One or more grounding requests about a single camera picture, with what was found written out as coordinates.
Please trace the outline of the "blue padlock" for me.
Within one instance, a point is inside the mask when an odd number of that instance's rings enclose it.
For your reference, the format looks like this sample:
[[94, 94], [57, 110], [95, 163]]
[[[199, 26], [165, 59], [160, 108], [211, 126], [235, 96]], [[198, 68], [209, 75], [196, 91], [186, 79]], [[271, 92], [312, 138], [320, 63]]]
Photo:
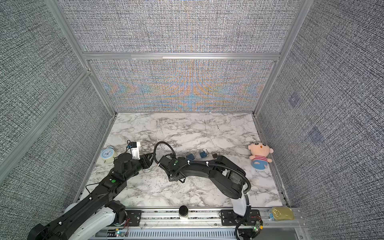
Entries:
[[186, 158], [189, 160], [194, 160], [195, 156], [192, 153], [187, 153]]
[[206, 151], [206, 150], [201, 150], [201, 151], [200, 151], [200, 156], [201, 156], [202, 159], [203, 159], [203, 158], [206, 158], [206, 157], [208, 156], [207, 151]]

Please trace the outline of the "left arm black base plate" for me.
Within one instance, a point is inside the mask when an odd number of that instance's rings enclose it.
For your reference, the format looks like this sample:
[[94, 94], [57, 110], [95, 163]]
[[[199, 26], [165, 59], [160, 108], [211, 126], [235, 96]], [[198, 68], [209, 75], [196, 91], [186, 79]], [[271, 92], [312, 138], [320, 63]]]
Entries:
[[142, 218], [141, 210], [126, 210], [122, 227], [138, 227]]

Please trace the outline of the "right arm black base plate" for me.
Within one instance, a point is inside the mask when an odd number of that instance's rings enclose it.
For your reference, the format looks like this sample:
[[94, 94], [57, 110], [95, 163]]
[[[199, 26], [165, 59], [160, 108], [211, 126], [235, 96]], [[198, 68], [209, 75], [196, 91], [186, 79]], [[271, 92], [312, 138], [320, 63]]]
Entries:
[[[243, 216], [237, 215], [232, 209], [220, 210], [219, 217], [223, 226], [236, 226]], [[255, 225], [256, 222], [260, 223], [263, 221], [259, 210], [251, 210], [248, 214], [244, 225], [250, 226]]]

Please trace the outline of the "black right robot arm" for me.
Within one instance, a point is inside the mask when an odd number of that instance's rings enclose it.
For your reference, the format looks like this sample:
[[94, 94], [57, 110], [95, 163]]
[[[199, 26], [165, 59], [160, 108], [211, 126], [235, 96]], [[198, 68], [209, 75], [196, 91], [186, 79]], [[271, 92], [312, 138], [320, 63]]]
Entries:
[[166, 155], [156, 164], [166, 172], [170, 182], [184, 183], [187, 177], [209, 179], [223, 195], [231, 199], [235, 214], [242, 217], [246, 215], [250, 206], [248, 192], [251, 183], [246, 173], [228, 158], [218, 156], [210, 161], [196, 161]]

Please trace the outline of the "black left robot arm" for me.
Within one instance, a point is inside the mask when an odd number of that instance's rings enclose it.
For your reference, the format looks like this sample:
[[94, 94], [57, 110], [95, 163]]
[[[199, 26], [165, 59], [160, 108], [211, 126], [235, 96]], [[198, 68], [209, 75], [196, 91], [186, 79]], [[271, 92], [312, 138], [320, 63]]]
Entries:
[[121, 224], [126, 219], [126, 207], [114, 198], [127, 186], [127, 181], [148, 169], [154, 162], [153, 153], [138, 160], [131, 153], [114, 159], [114, 167], [95, 189], [66, 213], [47, 225], [33, 227], [28, 240], [74, 240], [90, 238], [108, 225]]

